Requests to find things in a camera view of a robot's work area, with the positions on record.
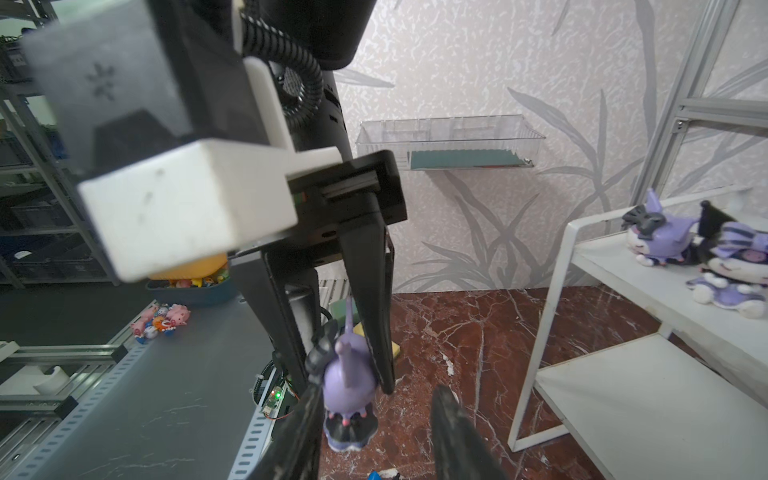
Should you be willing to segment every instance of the white shelf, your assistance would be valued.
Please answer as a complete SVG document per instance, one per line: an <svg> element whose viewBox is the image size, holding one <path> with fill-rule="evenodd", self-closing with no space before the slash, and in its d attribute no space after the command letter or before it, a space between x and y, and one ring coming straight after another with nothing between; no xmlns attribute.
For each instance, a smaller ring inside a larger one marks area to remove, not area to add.
<svg viewBox="0 0 768 480"><path fill-rule="evenodd" d="M735 214L758 229L768 221ZM576 245L571 262L688 336L760 397L768 398L768 319L747 319L733 310L694 302L687 280L696 266L642 266L626 247L625 233Z"/></svg>
<svg viewBox="0 0 768 480"><path fill-rule="evenodd" d="M765 480L768 410L657 334L539 370L606 478Z"/></svg>

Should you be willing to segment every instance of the red marble floor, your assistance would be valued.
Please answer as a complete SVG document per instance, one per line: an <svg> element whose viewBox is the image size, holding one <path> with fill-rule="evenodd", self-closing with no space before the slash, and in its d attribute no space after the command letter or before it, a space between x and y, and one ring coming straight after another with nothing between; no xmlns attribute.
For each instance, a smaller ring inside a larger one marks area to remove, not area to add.
<svg viewBox="0 0 768 480"><path fill-rule="evenodd" d="M393 296L392 339L402 349L396 360L395 393L377 397L379 432L368 447L339 454L323 445L320 478L363 480L371 471L393 468L402 480L435 478L429 406L439 383L458 395L511 480L603 478L570 435L518 453L507 446L546 294L547 289L533 289ZM566 288L544 363L627 342L658 326L641 308L605 286ZM535 396L521 436L559 423Z"/></svg>

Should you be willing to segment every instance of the yellow container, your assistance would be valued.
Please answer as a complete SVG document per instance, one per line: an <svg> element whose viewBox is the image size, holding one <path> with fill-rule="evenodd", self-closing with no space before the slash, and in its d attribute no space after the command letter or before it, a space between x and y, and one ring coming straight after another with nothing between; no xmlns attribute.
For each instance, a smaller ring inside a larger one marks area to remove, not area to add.
<svg viewBox="0 0 768 480"><path fill-rule="evenodd" d="M220 269L222 266L227 265L227 254L220 253L212 257L205 257L194 262L185 263L184 265L177 266L172 270L166 270L164 272L155 273L150 275L150 280L182 280L187 278L203 278L210 276Z"/></svg>

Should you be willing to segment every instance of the transparent wall-mounted tray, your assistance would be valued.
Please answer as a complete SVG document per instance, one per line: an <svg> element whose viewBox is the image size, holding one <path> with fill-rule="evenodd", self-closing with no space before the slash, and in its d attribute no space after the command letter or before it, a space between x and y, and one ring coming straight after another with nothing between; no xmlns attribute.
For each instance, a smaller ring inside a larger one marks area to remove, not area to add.
<svg viewBox="0 0 768 480"><path fill-rule="evenodd" d="M532 167L544 135L522 115L364 121L358 155L391 150L400 170Z"/></svg>

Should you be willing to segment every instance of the white plastic block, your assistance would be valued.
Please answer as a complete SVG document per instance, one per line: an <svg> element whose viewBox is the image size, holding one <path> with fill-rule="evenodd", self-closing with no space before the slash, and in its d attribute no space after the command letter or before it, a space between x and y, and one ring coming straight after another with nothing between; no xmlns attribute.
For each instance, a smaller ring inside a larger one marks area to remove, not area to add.
<svg viewBox="0 0 768 480"><path fill-rule="evenodd" d="M126 282L234 250L297 222L285 171L296 154L195 141L78 185Z"/></svg>

